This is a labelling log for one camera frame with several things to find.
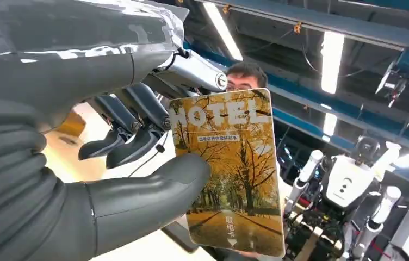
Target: cable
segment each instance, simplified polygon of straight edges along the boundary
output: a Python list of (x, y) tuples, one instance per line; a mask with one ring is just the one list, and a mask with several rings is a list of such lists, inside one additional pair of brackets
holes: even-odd
[[(315, 72), (317, 72), (317, 73), (319, 73), (320, 75), (322, 75), (322, 73), (321, 73), (320, 71), (318, 71), (318, 70), (312, 65), (312, 63), (310, 62), (310, 60), (307, 58), (307, 53), (306, 53), (306, 51), (305, 51), (304, 45), (302, 45), (302, 54), (303, 54), (303, 56), (304, 56), (304, 59), (305, 59), (307, 65), (310, 66), (310, 68), (312, 68)], [(347, 77), (350, 77), (350, 76), (357, 75), (357, 74), (359, 74), (359, 73), (361, 73), (361, 72), (368, 71), (368, 70), (374, 68), (375, 66), (380, 65), (380, 64), (382, 64), (382, 63), (384, 63), (385, 61), (390, 60), (390, 59), (392, 59), (392, 57), (386, 57), (386, 58), (384, 58), (384, 59), (382, 59), (382, 60), (379, 60), (378, 62), (372, 64), (372, 65), (370, 66), (370, 68), (360, 69), (360, 70), (357, 70), (357, 71), (352, 72), (352, 73), (348, 73), (348, 74), (344, 74), (344, 75), (339, 75), (338, 78), (347, 78)]]
[[(164, 144), (166, 143), (166, 140), (168, 139), (168, 134), (169, 134), (169, 132), (166, 132), (163, 143), (161, 144), (162, 147), (164, 147)], [(140, 166), (138, 166), (133, 172), (131, 172), (131, 174), (128, 175), (128, 178), (130, 178), (136, 171), (138, 171), (141, 167), (143, 167), (145, 164), (147, 164), (150, 160), (152, 160), (160, 152), (160, 150), (158, 150), (158, 148), (156, 146), (155, 146), (155, 148), (157, 149), (155, 154), (153, 156), (151, 156), (148, 160), (146, 160), (144, 163), (142, 163)]]
[(342, 256), (342, 254), (344, 253), (344, 250), (345, 250), (345, 236), (344, 236), (344, 232), (343, 232), (342, 228), (340, 226), (336, 225), (336, 224), (329, 224), (329, 225), (327, 225), (327, 226), (325, 226), (323, 228), (323, 232), (325, 232), (325, 231), (328, 231), (328, 232), (330, 232), (332, 234), (335, 234), (336, 237), (338, 238), (338, 240), (339, 240), (339, 242), (341, 244), (339, 253), (338, 254), (333, 254), (333, 251), (331, 251), (330, 254), (331, 254), (331, 257), (333, 257), (333, 258), (340, 258)]
[[(283, 39), (285, 36), (288, 36), (292, 32), (293, 32), (293, 30), (290, 29), (286, 33), (282, 34), (279, 38), (277, 38), (276, 41), (279, 41), (279, 40)], [(262, 47), (258, 47), (256, 49), (245, 50), (245, 51), (242, 51), (242, 53), (252, 53), (252, 52), (255, 52), (255, 51), (260, 51), (260, 50), (265, 49), (265, 48), (267, 48), (267, 47), (269, 47), (269, 46), (271, 46), (273, 44), (275, 44), (275, 42), (270, 42), (270, 43), (268, 43), (266, 45), (263, 45)]]

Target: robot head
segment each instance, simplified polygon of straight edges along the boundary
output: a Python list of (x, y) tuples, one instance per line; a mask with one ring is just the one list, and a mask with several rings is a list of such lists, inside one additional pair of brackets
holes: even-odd
[(373, 162), (380, 147), (381, 146), (376, 139), (360, 136), (355, 143), (355, 148), (352, 152), (352, 158), (355, 160), (355, 164), (360, 165), (362, 163), (368, 164)]

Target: ceiling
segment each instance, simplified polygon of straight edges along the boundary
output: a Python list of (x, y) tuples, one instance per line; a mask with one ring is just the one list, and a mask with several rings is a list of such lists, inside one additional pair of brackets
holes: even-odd
[[(194, 0), (157, 2), (175, 4), (190, 10), (184, 22), (185, 38), (194, 47), (224, 57), (230, 56), (201, 2)], [(321, 13), (409, 29), (409, 11), (404, 10), (377, 8), (351, 3), (353, 1), (338, 0), (259, 0), (257, 2), (307, 7)], [(321, 69), (320, 49), (323, 32), (302, 28), (300, 34), (295, 34), (292, 24), (241, 13), (232, 8), (228, 14), (222, 11), (221, 14), (245, 60), (256, 61), (268, 73), (321, 92), (321, 74), (317, 70)], [(392, 108), (387, 107), (388, 100), (383, 95), (375, 94), (382, 75), (399, 54), (398, 50), (346, 38), (335, 98), (356, 107), (363, 106), (374, 114), (404, 123), (409, 116), (409, 88), (405, 89)], [(280, 97), (278, 103), (287, 106), (288, 102)], [(291, 110), (294, 108), (298, 111), (293, 113), (305, 113), (303, 104), (297, 107), (290, 106)], [(324, 119), (324, 116), (318, 117), (321, 118), (317, 119), (318, 121)]]

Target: metal beam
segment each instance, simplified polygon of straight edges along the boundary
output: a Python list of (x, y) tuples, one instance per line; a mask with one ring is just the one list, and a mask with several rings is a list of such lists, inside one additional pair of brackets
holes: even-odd
[(213, 2), (222, 7), (229, 4), (231, 10), (233, 9), (289, 24), (296, 24), (301, 21), (305, 28), (339, 32), (350, 39), (399, 51), (409, 47), (409, 30), (400, 27), (387, 26), (339, 15), (330, 15), (267, 0), (196, 1)]
[[(184, 47), (187, 49), (191, 49), (191, 46), (189, 46), (188, 43), (184, 43)], [(211, 63), (213, 63), (213, 65), (215, 65), (217, 68), (221, 70), (225, 70), (227, 67), (233, 64), (232, 61), (220, 55), (209, 53), (209, 52), (199, 50), (199, 49), (195, 49), (195, 51), (199, 53), (205, 59), (208, 59)], [(269, 83), (273, 82), (275, 78), (276, 77), (269, 74)], [(312, 99), (312, 97), (314, 96), (317, 97), (318, 94), (313, 95), (313, 96), (310, 95), (309, 97), (303, 97), (302, 95), (299, 95), (299, 93), (293, 92), (293, 88), (294, 89), (299, 89), (299, 88), (305, 89), (304, 87), (301, 87), (298, 85), (296, 86), (290, 86), (290, 85), (293, 85), (293, 83), (290, 83), (287, 80), (283, 80), (279, 78), (278, 80), (276, 80), (276, 83), (274, 83), (274, 85), (269, 84), (268, 89), (275, 94), (288, 97), (302, 104), (308, 104), (311, 108), (314, 108), (318, 111), (322, 111), (324, 113), (334, 113), (338, 116), (339, 119), (345, 122), (348, 122), (352, 125), (355, 125), (357, 127), (360, 127), (362, 129), (368, 129), (368, 130), (374, 131), (380, 134), (382, 137), (385, 137), (386, 139), (392, 139), (392, 137), (395, 136), (394, 133), (383, 129), (385, 128), (384, 126), (389, 127), (389, 125), (391, 125), (392, 121), (390, 121), (389, 119), (378, 117), (377, 115), (373, 116), (373, 114), (371, 114), (370, 112), (365, 111), (365, 114), (368, 114), (367, 115), (368, 117), (366, 117), (366, 120), (363, 120), (363, 119), (357, 120), (356, 117), (349, 115), (350, 113), (343, 112), (342, 111), (343, 108), (341, 108), (341, 110), (339, 111), (334, 110), (335, 106), (333, 105), (332, 102), (331, 103), (325, 102), (325, 104), (331, 104), (332, 105), (331, 107), (333, 110), (325, 109), (324, 107), (320, 106), (322, 102), (315, 101), (315, 99)], [(341, 102), (336, 101), (335, 104), (338, 107), (342, 107), (340, 106)], [(296, 128), (297, 130), (304, 132), (310, 136), (313, 136), (317, 139), (321, 139), (321, 137), (324, 135), (323, 131), (319, 127), (309, 122), (306, 122), (302, 119), (299, 119), (293, 115), (285, 113), (278, 108), (272, 108), (272, 112), (273, 112), (273, 116), (275, 120), (283, 122), (287, 124), (288, 126)], [(377, 127), (376, 125), (370, 124), (367, 122), (371, 119), (376, 122), (376, 118), (378, 118), (377, 122), (381, 123), (380, 127)], [(351, 141), (343, 139), (342, 137), (339, 137), (337, 135), (331, 136), (331, 140), (328, 143), (336, 148), (339, 148), (341, 150), (346, 150), (346, 151), (350, 151), (354, 147), (354, 144)], [(402, 144), (403, 146), (409, 147), (409, 139), (403, 138), (399, 140), (399, 143)], [(409, 169), (402, 169), (402, 168), (397, 167), (394, 173), (409, 181)]]

